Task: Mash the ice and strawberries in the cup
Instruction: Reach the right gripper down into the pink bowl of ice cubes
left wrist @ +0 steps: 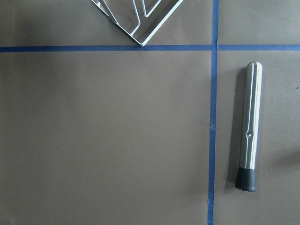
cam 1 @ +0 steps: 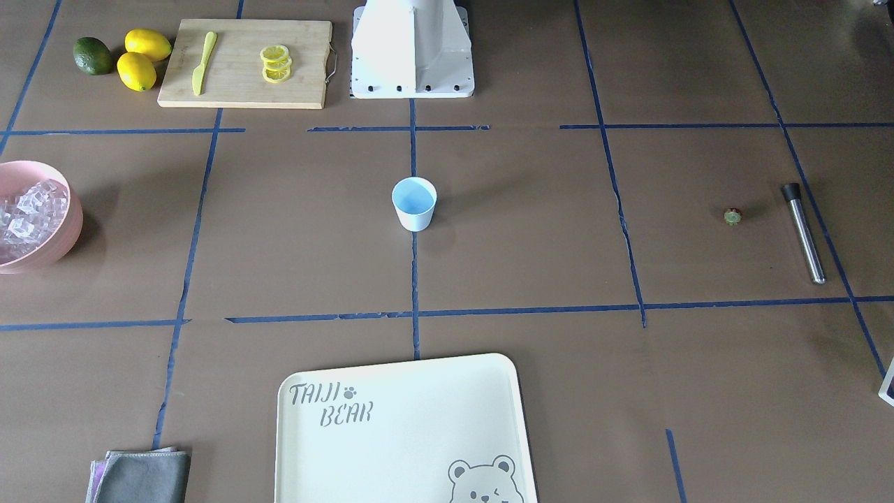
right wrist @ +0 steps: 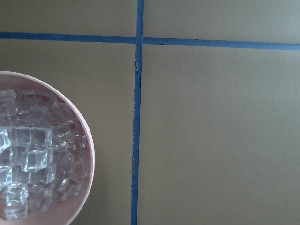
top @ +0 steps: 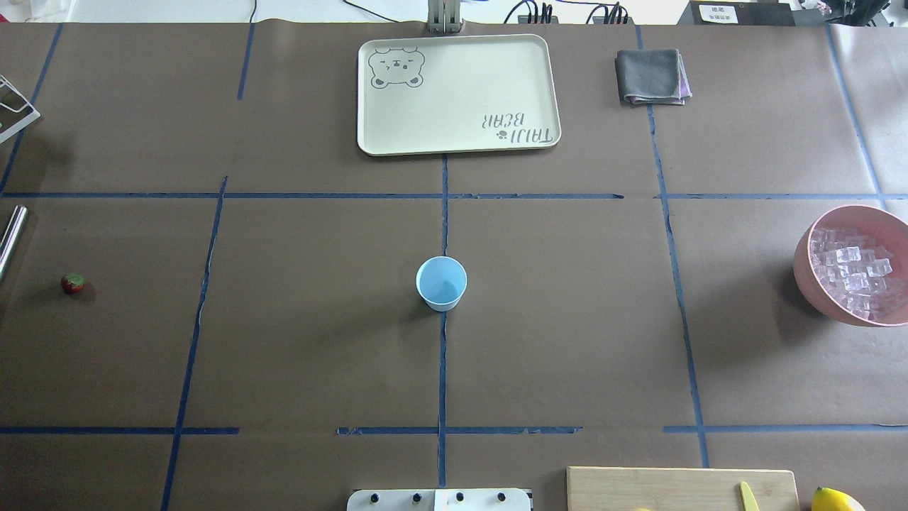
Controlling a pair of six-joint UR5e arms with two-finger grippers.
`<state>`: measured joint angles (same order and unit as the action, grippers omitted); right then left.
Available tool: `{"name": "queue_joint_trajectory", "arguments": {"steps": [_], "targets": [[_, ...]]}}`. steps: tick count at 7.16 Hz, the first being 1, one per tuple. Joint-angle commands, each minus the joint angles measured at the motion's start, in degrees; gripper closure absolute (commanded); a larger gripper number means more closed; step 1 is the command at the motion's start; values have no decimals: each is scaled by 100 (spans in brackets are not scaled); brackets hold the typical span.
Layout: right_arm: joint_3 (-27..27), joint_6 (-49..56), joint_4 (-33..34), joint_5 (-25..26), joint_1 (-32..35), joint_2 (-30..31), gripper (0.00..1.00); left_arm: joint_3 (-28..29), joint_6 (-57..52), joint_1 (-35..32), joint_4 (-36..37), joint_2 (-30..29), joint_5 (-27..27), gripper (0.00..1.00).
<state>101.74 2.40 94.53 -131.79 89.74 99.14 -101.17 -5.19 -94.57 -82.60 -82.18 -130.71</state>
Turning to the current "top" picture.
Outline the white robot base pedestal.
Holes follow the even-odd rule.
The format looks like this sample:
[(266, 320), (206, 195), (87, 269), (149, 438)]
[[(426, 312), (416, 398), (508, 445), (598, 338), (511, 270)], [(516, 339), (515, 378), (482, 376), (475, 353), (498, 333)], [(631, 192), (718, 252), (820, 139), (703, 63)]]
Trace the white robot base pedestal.
[(347, 510), (532, 510), (531, 492), (521, 488), (362, 489), (351, 493)]

